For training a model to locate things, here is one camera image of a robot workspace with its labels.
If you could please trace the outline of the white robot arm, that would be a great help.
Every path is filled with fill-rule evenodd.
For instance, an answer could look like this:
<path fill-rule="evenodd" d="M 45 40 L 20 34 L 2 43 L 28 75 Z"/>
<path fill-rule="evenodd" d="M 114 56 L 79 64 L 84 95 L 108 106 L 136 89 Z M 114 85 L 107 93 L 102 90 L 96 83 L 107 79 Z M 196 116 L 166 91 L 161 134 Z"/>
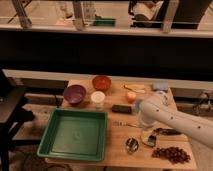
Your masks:
<path fill-rule="evenodd" d="M 150 128 L 158 121 L 213 149 L 213 121 L 170 108 L 167 93 L 157 91 L 139 99 L 135 108 L 143 128 Z"/>

